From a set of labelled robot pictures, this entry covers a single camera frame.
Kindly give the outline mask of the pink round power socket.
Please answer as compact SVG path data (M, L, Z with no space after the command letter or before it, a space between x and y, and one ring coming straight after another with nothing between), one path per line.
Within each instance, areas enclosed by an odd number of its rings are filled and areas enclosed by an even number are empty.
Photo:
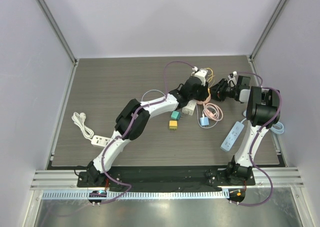
M210 100L211 100L211 95L209 94L205 100L197 100L196 103L198 105L205 105L205 104L209 103Z

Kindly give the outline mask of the white cube socket adapter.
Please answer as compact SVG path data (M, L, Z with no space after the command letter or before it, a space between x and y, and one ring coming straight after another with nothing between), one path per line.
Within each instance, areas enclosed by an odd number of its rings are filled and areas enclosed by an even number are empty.
M197 102L195 100L190 100L187 105L182 108L182 113L192 116L194 114L196 106Z

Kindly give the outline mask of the blue USB charger plug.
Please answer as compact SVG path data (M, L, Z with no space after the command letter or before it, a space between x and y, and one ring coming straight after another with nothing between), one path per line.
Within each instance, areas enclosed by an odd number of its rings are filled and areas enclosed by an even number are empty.
M208 117L201 117L199 119L199 125L202 127L202 128L206 128L208 125L209 125L209 119Z

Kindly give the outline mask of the teal plug adapter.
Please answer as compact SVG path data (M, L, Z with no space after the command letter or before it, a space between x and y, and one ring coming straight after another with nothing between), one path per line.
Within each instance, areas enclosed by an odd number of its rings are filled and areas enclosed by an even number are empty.
M183 117L182 113L180 111L173 111L171 113L170 118L174 121L179 121Z

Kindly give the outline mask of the light blue power strip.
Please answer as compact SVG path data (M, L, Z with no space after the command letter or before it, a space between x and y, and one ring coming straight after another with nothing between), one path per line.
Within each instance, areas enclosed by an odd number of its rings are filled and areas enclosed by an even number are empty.
M220 148L225 152L230 151L243 129L243 122L237 121L231 128L230 132L227 134Z

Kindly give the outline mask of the yellow charger plug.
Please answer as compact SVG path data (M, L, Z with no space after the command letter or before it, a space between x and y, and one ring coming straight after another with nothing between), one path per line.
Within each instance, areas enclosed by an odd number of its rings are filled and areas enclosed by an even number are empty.
M175 131L178 129L178 121L177 120L170 120L168 124L168 128L170 131Z

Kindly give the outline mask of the white USB power strip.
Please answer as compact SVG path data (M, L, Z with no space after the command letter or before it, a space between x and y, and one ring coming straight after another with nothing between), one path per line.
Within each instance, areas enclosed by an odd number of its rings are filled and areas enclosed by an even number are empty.
M110 142L110 140L111 139L108 137L94 135L91 139L91 145L94 147L105 148Z

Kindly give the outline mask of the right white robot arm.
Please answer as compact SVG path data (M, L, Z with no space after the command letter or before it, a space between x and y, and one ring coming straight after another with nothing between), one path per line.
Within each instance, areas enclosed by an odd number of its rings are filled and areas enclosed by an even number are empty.
M225 179L230 185L243 185L252 176L253 161L265 134L279 121L282 97L277 89L251 86L249 76L235 73L210 87L211 98L223 102L226 98L246 103L247 129L236 154L227 164Z

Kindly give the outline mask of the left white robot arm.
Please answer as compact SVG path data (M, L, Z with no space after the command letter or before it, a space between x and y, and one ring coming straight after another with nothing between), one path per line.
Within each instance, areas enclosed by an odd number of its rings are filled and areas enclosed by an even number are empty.
M116 157L127 144L143 133L151 118L180 110L189 101L205 101L209 95L206 79L191 76L164 97L150 101L131 99L116 118L112 136L104 144L102 152L87 165L82 181L89 186L102 186L106 182L105 173L110 170Z

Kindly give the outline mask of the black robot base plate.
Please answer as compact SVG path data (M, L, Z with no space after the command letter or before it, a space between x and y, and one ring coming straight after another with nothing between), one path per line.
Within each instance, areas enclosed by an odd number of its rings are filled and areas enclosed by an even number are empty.
M78 174L77 187L103 188L121 193L204 193L223 187L245 189L255 185L253 170L227 165L114 166L107 174L88 167Z

